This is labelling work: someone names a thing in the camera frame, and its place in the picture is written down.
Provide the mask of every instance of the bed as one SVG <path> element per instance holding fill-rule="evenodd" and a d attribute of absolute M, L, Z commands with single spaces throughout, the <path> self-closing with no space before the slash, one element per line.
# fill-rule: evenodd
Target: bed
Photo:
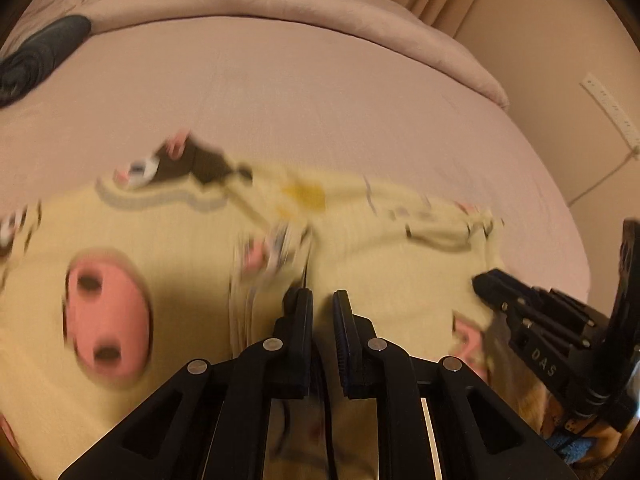
<path fill-rule="evenodd" d="M 127 164 L 181 127 L 248 158 L 488 206 L 524 282 L 586 300 L 571 213 L 461 45 L 386 0 L 34 0 L 0 51 L 69 14 L 92 34 L 0 110 L 0 213 Z"/>

